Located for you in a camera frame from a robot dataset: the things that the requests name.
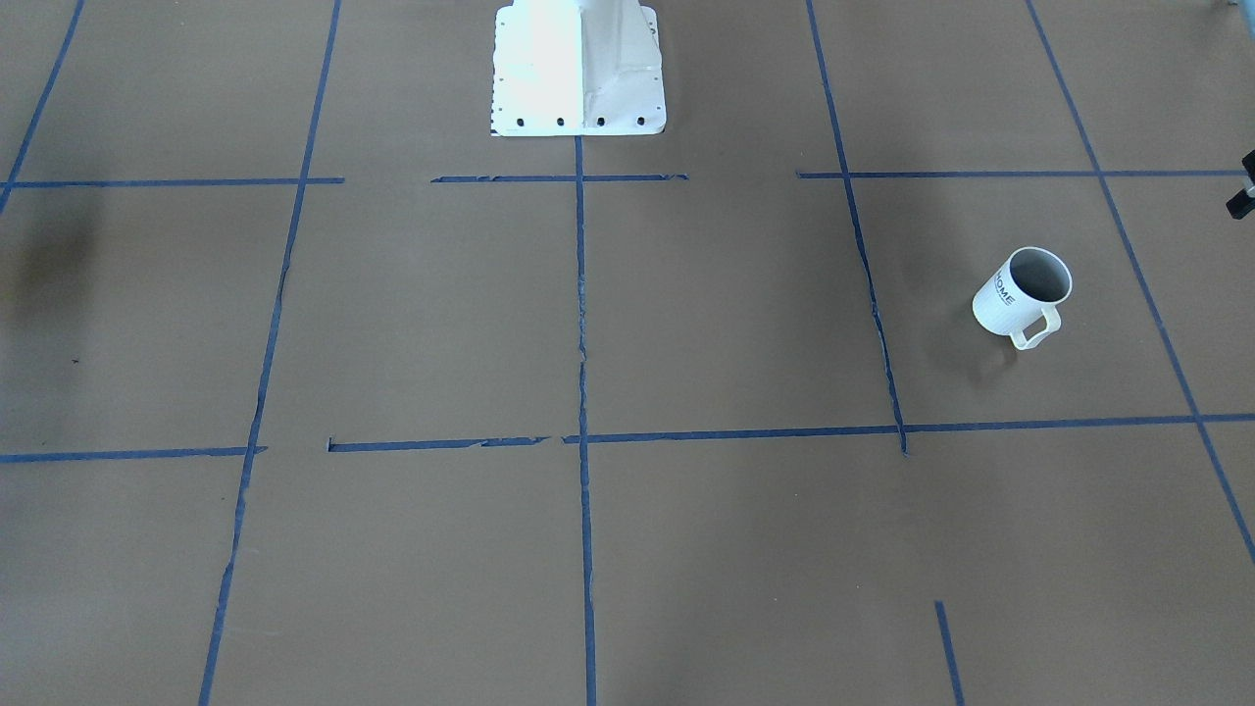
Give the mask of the white mug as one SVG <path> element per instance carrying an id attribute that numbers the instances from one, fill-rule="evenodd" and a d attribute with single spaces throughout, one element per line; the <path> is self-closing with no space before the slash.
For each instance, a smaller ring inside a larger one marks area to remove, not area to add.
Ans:
<path id="1" fill-rule="evenodd" d="M 1044 247 L 1019 247 L 973 296 L 973 316 L 1014 349 L 1032 350 L 1058 334 L 1058 308 L 1072 290 L 1071 268 L 1059 256 Z"/>

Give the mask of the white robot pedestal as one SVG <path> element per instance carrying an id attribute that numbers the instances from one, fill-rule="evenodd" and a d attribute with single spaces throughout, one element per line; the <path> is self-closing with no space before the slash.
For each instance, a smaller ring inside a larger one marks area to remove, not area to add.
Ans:
<path id="1" fill-rule="evenodd" d="M 640 1 L 512 1 L 494 18 L 489 134 L 654 135 L 668 112 L 658 15 Z"/>

